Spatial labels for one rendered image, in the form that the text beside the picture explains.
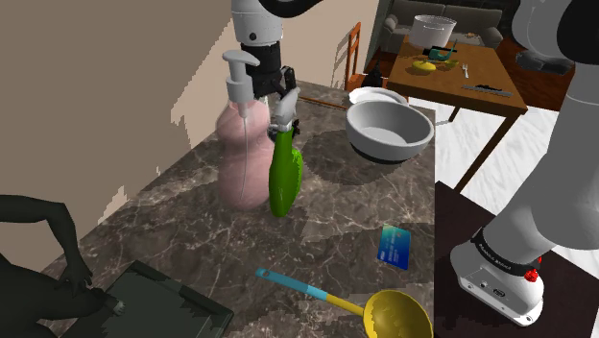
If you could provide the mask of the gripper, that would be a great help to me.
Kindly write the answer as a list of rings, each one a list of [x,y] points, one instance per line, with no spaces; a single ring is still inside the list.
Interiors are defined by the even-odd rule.
[[[273,93],[277,93],[280,98],[283,98],[297,87],[294,68],[281,65],[279,42],[268,46],[241,44],[241,49],[259,60],[257,66],[246,66],[246,72],[252,78],[252,88],[256,99]]]

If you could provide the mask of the black human figure statue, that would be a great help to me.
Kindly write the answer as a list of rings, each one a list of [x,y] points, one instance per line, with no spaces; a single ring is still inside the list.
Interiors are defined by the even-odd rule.
[[[58,338],[40,320],[81,318],[106,308],[125,313],[123,301],[91,286],[92,273],[78,246],[76,226],[65,204],[0,195],[0,222],[48,223],[63,249],[66,267],[58,279],[14,265],[0,254],[0,338]]]

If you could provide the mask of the green spray bottle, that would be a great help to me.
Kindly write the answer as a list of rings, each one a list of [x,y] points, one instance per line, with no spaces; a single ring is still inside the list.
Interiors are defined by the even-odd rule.
[[[276,140],[269,170],[269,202],[275,217],[285,216],[300,191],[303,158],[293,147],[298,123],[296,105],[300,89],[291,89],[278,103],[275,111]]]

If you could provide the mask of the wooden chair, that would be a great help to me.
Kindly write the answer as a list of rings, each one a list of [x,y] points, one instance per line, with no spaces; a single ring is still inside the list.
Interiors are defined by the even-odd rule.
[[[358,21],[351,29],[347,38],[347,62],[344,79],[344,90],[351,91],[359,79],[357,62],[360,46],[361,22]]]

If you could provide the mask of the blue card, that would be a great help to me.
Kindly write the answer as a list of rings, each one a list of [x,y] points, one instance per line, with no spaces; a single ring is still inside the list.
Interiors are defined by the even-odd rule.
[[[381,231],[377,258],[399,269],[409,268],[411,233],[406,229],[384,225]]]

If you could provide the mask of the wooden dining table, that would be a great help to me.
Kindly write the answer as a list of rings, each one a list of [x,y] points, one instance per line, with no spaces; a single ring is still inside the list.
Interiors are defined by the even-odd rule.
[[[488,47],[464,43],[457,45],[453,56],[468,65],[464,74],[460,65],[448,70],[421,72],[412,67],[416,60],[424,60],[420,48],[403,40],[388,79],[387,87],[403,96],[454,107],[451,119],[460,109],[469,109],[500,116],[504,119],[478,157],[455,186],[460,192],[481,167],[499,141],[528,107],[518,93],[512,79],[496,52]]]

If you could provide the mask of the pink pump soap bottle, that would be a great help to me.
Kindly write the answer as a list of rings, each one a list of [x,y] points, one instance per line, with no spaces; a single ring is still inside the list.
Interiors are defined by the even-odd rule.
[[[224,144],[219,165],[221,200],[238,209],[252,209],[269,198],[269,168],[274,143],[267,135],[270,111],[254,97],[248,65],[259,60],[242,50],[223,54],[228,62],[228,104],[216,122],[216,133]]]

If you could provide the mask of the white plate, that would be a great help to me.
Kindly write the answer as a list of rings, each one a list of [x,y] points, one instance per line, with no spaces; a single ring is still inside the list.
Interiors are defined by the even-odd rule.
[[[384,87],[359,87],[352,90],[348,95],[349,101],[352,104],[357,104],[366,101],[381,101],[381,102],[392,102],[408,106],[408,100],[400,94],[386,89]]]

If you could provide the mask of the dark green tray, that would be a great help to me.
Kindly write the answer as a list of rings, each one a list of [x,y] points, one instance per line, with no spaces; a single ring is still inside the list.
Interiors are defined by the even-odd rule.
[[[135,260],[107,289],[125,314],[100,310],[78,319],[60,338],[222,338],[234,313]]]

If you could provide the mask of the white bowl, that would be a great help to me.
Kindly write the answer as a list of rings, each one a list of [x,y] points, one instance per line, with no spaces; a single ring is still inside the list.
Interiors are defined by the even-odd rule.
[[[346,114],[350,144],[359,152],[387,162],[399,162],[419,154],[432,140],[434,126],[417,109],[385,102],[352,105]]]

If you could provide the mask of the grey sofa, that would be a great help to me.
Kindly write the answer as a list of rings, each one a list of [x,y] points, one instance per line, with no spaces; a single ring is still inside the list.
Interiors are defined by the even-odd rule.
[[[395,0],[383,23],[378,39],[382,52],[397,54],[409,35],[417,14],[448,17],[457,22],[450,40],[496,49],[503,36],[498,30],[502,11],[411,0]]]

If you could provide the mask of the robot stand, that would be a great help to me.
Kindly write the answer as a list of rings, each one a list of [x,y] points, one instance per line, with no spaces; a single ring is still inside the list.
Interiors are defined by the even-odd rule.
[[[522,327],[461,288],[450,251],[493,215],[444,183],[435,184],[434,338],[590,338],[599,309],[599,279],[560,255],[542,257],[544,305]]]

